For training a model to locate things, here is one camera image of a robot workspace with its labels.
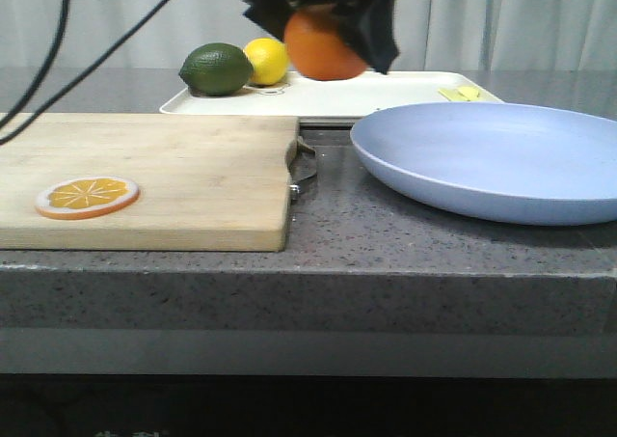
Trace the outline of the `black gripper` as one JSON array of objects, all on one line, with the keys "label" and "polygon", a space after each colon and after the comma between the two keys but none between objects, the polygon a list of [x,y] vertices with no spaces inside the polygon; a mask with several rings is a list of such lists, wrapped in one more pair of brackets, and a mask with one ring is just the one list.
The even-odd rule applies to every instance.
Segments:
[{"label": "black gripper", "polygon": [[[242,0],[243,12],[265,32],[282,40],[294,0]],[[393,37],[394,0],[338,0],[332,9],[343,41],[371,68],[387,74],[399,55]]]}]

